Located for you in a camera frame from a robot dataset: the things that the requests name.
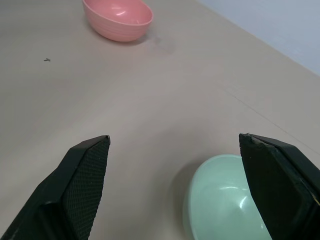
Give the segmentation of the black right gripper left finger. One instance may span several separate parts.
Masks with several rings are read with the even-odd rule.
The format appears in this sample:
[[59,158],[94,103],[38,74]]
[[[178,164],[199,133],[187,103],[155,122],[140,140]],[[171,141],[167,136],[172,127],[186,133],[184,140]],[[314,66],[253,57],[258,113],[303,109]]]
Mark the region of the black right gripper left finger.
[[88,240],[104,188],[110,137],[71,147],[0,240]]

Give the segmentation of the pink plastic bowl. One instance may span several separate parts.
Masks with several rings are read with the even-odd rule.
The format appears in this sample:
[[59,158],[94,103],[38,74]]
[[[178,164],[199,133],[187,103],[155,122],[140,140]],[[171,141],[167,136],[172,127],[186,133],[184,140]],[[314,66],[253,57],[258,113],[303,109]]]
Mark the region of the pink plastic bowl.
[[116,42],[132,42],[147,33],[153,21],[151,8],[142,0],[82,0],[89,25]]

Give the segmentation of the mint green plastic bowl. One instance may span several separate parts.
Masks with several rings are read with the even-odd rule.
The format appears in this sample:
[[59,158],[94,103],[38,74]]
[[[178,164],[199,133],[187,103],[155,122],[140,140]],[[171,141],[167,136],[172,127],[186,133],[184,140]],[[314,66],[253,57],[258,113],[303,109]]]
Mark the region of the mint green plastic bowl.
[[182,222],[189,240],[272,240],[239,155],[217,155],[197,168],[184,197]]

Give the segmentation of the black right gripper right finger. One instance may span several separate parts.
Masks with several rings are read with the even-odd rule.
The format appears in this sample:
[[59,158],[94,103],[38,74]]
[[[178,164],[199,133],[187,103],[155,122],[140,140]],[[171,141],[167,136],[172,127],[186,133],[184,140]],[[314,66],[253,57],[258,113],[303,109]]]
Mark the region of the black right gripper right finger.
[[320,240],[320,169],[297,147],[239,134],[251,196],[272,240]]

